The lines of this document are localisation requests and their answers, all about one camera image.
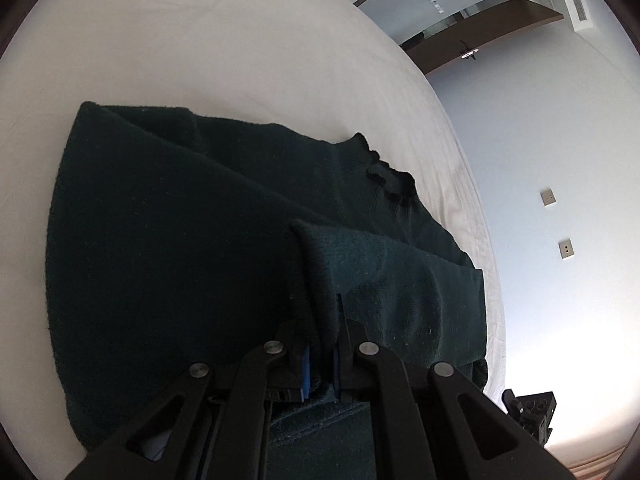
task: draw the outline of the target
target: bed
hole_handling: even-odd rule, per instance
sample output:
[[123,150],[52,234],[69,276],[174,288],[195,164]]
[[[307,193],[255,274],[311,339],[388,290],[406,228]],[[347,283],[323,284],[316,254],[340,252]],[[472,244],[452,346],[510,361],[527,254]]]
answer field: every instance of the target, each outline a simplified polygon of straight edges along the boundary
[[169,105],[362,132],[484,271],[489,381],[504,388],[504,312],[489,233],[456,135],[424,76],[347,0],[40,0],[0,60],[0,421],[40,480],[84,451],[47,331],[49,203],[82,101]]

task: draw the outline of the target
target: wall socket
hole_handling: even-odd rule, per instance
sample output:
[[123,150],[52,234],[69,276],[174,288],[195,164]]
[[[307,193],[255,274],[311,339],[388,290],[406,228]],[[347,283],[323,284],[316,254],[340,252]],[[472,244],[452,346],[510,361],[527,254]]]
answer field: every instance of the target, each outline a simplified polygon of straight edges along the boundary
[[567,239],[564,242],[560,242],[559,247],[563,260],[569,256],[574,256],[574,246],[571,245],[571,240]]
[[542,193],[540,193],[540,196],[542,197],[542,203],[545,205],[545,207],[556,203],[554,192],[550,189],[545,189]]

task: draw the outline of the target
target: metal screw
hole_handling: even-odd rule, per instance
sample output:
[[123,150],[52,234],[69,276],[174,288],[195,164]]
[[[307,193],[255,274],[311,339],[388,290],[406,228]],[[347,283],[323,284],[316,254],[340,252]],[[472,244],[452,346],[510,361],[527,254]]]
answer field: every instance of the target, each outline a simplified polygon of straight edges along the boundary
[[209,373],[209,367],[204,363],[194,363],[189,367],[191,377],[199,379]]
[[433,371],[440,377],[451,377],[453,375],[453,366],[449,363],[437,363],[433,367]]
[[380,352],[380,347],[371,341],[365,341],[358,346],[358,350],[364,355],[375,355]]
[[267,341],[264,344],[264,351],[267,354],[279,354],[284,350],[284,345],[280,341]]

